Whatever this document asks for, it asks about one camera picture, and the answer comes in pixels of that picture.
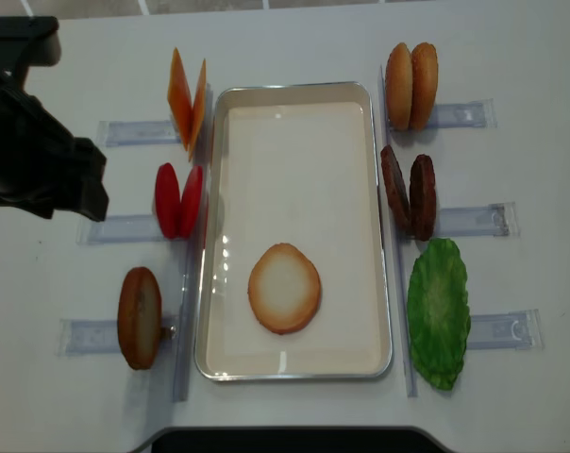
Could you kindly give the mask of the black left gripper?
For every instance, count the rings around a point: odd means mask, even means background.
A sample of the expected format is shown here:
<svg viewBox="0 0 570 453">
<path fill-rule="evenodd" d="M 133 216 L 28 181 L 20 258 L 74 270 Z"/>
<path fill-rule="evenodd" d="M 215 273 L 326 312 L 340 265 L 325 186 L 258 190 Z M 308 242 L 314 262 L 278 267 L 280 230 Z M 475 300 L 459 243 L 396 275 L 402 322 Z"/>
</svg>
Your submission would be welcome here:
<svg viewBox="0 0 570 453">
<path fill-rule="evenodd" d="M 66 210 L 103 222 L 106 164 L 90 139 L 74 137 L 37 98 L 0 77 L 0 207 L 44 219 Z"/>
</svg>

